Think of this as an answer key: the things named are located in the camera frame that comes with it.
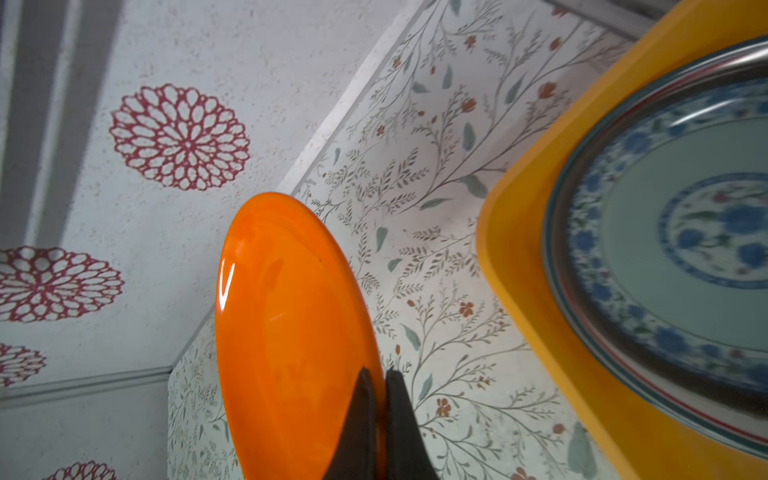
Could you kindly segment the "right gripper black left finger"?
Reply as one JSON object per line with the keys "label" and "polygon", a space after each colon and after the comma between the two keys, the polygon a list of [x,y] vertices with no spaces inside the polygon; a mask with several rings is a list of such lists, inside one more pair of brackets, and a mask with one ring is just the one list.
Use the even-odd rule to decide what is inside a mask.
{"label": "right gripper black left finger", "polygon": [[377,478],[377,408],[367,368],[357,376],[343,428],[324,480]]}

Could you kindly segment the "yellow plastic bin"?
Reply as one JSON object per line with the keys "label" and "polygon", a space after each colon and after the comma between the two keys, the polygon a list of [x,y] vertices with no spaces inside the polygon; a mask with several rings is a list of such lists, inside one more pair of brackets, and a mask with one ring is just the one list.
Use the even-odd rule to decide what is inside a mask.
{"label": "yellow plastic bin", "polygon": [[485,277],[621,476],[767,475],[767,5],[683,1],[506,173]]}

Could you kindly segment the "blue floral dark plate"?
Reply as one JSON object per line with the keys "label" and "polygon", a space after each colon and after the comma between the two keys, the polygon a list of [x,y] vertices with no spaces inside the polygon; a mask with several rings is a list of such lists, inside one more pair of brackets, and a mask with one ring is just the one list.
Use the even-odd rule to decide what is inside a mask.
{"label": "blue floral dark plate", "polygon": [[592,353],[655,402],[767,413],[767,41],[665,75],[575,148],[542,260]]}

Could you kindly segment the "orange plastic plate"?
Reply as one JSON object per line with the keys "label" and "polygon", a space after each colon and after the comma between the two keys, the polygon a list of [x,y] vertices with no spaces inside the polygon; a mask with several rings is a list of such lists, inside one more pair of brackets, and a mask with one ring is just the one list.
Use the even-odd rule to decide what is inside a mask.
{"label": "orange plastic plate", "polygon": [[339,245],[300,201],[263,193],[236,214],[218,268],[215,340],[245,478],[321,478],[362,370],[383,459],[386,387],[371,319]]}

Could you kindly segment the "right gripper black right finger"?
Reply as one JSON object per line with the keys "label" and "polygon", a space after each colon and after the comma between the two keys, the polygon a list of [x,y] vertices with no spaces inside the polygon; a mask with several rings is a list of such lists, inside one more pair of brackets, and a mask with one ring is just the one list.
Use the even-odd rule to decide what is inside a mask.
{"label": "right gripper black right finger", "polygon": [[403,375],[386,372],[387,478],[437,480],[423,443]]}

